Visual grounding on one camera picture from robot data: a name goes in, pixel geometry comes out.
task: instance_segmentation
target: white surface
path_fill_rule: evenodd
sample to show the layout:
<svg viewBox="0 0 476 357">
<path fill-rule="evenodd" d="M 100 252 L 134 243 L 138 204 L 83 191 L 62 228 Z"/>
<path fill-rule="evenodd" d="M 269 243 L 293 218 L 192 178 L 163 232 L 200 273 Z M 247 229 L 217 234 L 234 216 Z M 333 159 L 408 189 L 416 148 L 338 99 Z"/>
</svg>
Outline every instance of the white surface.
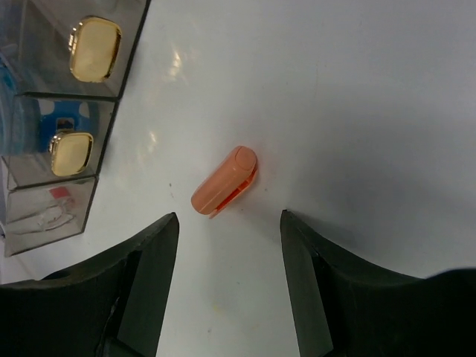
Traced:
<svg viewBox="0 0 476 357">
<path fill-rule="evenodd" d="M 82 237 L 36 277 L 175 211 L 160 356 L 297 357 L 284 208 L 416 276 L 476 263 L 476 2 L 153 0 Z M 196 187 L 237 144 L 255 188 L 214 220 Z"/>
</svg>

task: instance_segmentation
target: tabletop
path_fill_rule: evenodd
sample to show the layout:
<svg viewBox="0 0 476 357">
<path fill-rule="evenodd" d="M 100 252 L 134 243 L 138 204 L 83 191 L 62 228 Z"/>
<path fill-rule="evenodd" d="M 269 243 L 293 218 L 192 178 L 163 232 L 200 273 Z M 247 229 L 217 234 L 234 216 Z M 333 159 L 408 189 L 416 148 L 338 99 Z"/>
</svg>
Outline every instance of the tabletop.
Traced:
<svg viewBox="0 0 476 357">
<path fill-rule="evenodd" d="M 174 211 L 158 356 L 298 357 L 282 209 L 394 271 L 474 266 L 475 14 L 464 0 L 152 0 L 85 233 L 4 276 L 44 277 Z M 257 153 L 257 182 L 207 219 L 190 198 L 237 145 Z"/>
</svg>

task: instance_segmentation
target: transparent drawer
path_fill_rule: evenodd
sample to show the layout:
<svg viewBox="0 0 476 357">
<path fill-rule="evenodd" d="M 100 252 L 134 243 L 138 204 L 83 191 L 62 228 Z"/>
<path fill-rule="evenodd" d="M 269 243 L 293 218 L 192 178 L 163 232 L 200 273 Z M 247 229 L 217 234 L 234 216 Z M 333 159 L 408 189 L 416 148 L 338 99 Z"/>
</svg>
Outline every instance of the transparent drawer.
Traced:
<svg viewBox="0 0 476 357">
<path fill-rule="evenodd" d="M 16 94 L 0 63 L 0 155 L 8 189 L 95 175 L 116 102 Z"/>
<path fill-rule="evenodd" d="M 7 170 L 2 162 L 3 178 Z M 8 190 L 0 217 L 5 256 L 28 251 L 84 231 L 96 178 Z"/>
<path fill-rule="evenodd" d="M 119 97 L 149 0 L 0 0 L 20 92 Z"/>
</svg>

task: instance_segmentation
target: orange object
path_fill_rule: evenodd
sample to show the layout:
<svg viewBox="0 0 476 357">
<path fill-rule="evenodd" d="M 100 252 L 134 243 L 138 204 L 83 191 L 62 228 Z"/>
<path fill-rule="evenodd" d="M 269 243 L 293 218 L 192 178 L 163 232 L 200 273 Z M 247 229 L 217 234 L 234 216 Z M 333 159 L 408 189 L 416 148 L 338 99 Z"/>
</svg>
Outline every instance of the orange object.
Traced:
<svg viewBox="0 0 476 357">
<path fill-rule="evenodd" d="M 248 147 L 235 147 L 192 196 L 198 213 L 214 218 L 250 187 L 258 170 L 258 159 Z"/>
</svg>

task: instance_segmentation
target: orange clip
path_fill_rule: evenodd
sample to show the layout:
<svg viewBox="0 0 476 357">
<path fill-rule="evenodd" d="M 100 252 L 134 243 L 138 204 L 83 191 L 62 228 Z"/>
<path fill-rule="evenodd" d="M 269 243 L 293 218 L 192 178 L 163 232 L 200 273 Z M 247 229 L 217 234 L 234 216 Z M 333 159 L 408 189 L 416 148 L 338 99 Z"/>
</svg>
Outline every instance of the orange clip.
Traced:
<svg viewBox="0 0 476 357">
<path fill-rule="evenodd" d="M 192 206 L 214 218 L 250 187 L 258 170 L 258 159 L 248 147 L 235 147 L 192 196 Z"/>
</svg>

